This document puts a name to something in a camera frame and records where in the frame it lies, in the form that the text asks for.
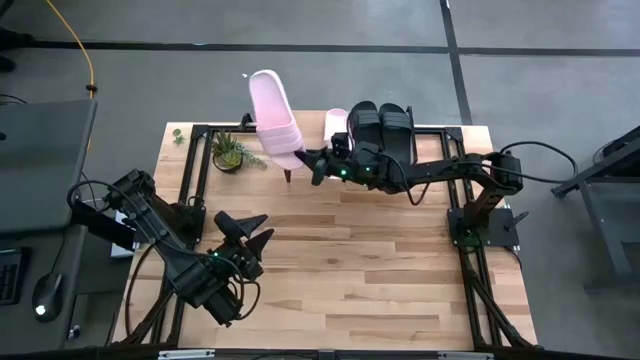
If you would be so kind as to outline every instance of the black mounting bracket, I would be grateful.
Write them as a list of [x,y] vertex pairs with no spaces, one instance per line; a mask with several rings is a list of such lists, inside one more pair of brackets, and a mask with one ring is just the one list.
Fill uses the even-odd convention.
[[486,228],[464,226],[464,209],[449,209],[447,212],[449,233],[454,246],[516,246],[520,244],[511,209],[493,209]]

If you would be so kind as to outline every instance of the concrete floor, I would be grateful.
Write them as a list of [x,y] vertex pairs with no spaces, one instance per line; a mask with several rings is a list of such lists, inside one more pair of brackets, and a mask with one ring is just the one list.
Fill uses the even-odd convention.
[[[450,0],[459,46],[640,48],[635,0]],[[446,46],[438,0],[57,0],[86,40],[305,45]],[[40,0],[21,0],[0,26],[69,40]],[[77,50],[3,53],[18,70],[0,92],[29,102],[86,96]],[[271,68],[296,109],[350,108],[362,99],[412,105],[425,124],[460,124],[449,55],[90,52],[99,86],[89,177],[112,181],[133,167],[153,171],[169,121],[239,120],[250,110],[242,74]],[[603,143],[638,125],[640,58],[462,56],[473,123],[495,147],[540,140],[585,168]],[[568,164],[535,148],[514,151],[527,173],[562,178]],[[628,293],[587,295],[609,274],[582,200],[557,200],[527,181],[510,199],[531,215],[519,225],[524,278],[539,343],[553,350],[638,357],[640,304]]]

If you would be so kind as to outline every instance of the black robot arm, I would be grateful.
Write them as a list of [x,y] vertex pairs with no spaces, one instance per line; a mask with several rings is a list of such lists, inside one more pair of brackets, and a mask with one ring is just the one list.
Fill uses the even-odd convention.
[[[483,192],[478,199],[465,205],[465,227],[486,227],[489,213],[500,200],[522,190],[522,178],[514,175],[521,171],[520,160],[509,153],[467,154],[448,160],[407,164],[364,141],[356,142],[353,150],[349,150],[348,141],[348,134],[338,133],[331,139],[333,149],[296,152],[296,156],[313,171],[313,185],[319,185],[325,177],[335,176],[369,189],[396,194],[420,184],[472,180],[483,187]],[[491,168],[489,172],[485,170],[487,167]]]
[[[168,204],[156,195],[153,178],[139,170],[131,171],[113,184],[87,180],[72,187],[67,201],[74,211],[74,221],[127,248],[131,248],[131,236],[126,241],[121,238],[131,230],[108,219],[102,211],[88,210],[89,207],[77,199],[73,202],[77,187],[89,183],[107,186],[109,192],[104,202],[108,208],[127,216],[126,224],[136,229],[137,242],[148,243],[158,252],[165,264],[165,278],[171,284],[124,343],[139,343],[144,338],[172,293],[194,308],[203,306],[221,325],[230,326],[232,321],[248,315],[240,315],[244,284],[256,284],[255,280],[262,275],[262,250],[273,229],[255,237],[251,237],[251,233],[264,223],[266,215],[234,220],[220,211],[214,222],[225,236],[222,244],[207,253],[197,253],[187,245],[200,242],[206,212],[202,200],[196,199],[192,206]],[[229,288],[236,289],[235,284],[230,284],[231,279],[240,285],[239,294]]]

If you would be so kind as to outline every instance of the small potted succulent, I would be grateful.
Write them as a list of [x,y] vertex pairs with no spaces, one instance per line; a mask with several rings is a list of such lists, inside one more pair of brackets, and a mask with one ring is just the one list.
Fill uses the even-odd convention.
[[262,170],[267,168],[267,164],[262,159],[250,153],[238,139],[225,131],[216,133],[212,152],[213,165],[227,174],[238,172],[245,160],[248,164]]
[[213,142],[213,165],[218,170],[234,174],[242,167],[242,152],[238,150],[238,140],[224,131],[216,133]]

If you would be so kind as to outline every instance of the wooden tabletop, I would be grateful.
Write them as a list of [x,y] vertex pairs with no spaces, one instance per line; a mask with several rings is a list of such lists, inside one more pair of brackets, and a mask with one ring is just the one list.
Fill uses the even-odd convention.
[[[307,148],[323,146],[324,114],[295,112]],[[178,199],[188,148],[187,142],[174,144],[172,132],[180,129],[189,139],[192,125],[168,123],[165,129],[154,178],[157,194],[167,202]],[[462,130],[468,153],[492,151],[487,127]],[[445,183],[431,185],[418,207],[411,206],[406,194],[390,196],[339,180],[312,186],[307,169],[293,171],[287,184],[282,169],[268,160],[254,134],[237,137],[268,162],[268,169],[244,167],[227,175],[209,168],[207,221],[198,250],[220,243],[213,223],[219,210],[234,217],[269,215],[264,228],[275,229],[275,234],[263,253],[265,273],[258,279],[262,296],[254,313],[230,328],[219,326],[204,308],[187,306],[181,347],[472,349],[460,261],[447,230]],[[417,145],[420,162],[442,159],[435,136],[420,135]],[[197,160],[192,193],[199,164]],[[476,186],[475,194],[480,190]],[[518,263],[500,248],[488,248],[487,260],[496,301],[521,334],[535,343]],[[152,252],[134,286],[133,326],[155,301],[162,271],[162,261]],[[247,290],[245,310],[255,295],[252,286]],[[165,333],[173,306],[168,309]],[[124,337],[123,313],[114,340]],[[489,339],[483,306],[479,313]]]

